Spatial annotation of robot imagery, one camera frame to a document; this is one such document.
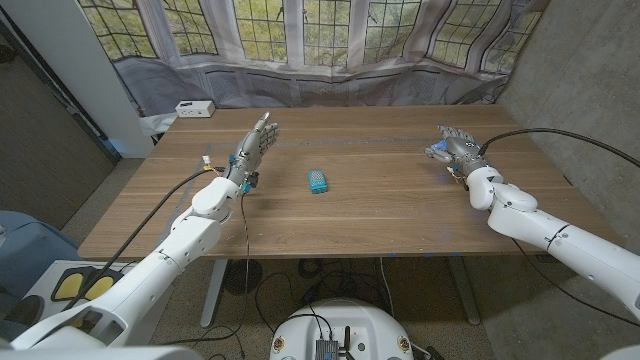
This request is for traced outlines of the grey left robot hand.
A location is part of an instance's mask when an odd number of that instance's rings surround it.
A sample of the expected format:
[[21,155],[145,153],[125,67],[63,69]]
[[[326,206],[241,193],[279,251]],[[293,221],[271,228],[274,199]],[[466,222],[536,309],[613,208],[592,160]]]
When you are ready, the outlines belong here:
[[269,116],[270,113],[265,112],[239,142],[234,158],[225,170],[224,177],[237,185],[245,183],[249,175],[258,169],[262,157],[277,141],[279,125],[270,123]]

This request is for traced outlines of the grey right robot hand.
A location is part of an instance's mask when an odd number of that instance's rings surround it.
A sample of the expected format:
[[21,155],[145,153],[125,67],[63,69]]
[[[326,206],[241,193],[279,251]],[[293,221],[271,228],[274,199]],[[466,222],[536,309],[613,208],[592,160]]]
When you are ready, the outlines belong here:
[[427,147],[424,153],[432,159],[451,165],[464,177],[483,167],[489,167],[488,160],[480,154],[480,146],[466,131],[439,125],[442,140]]

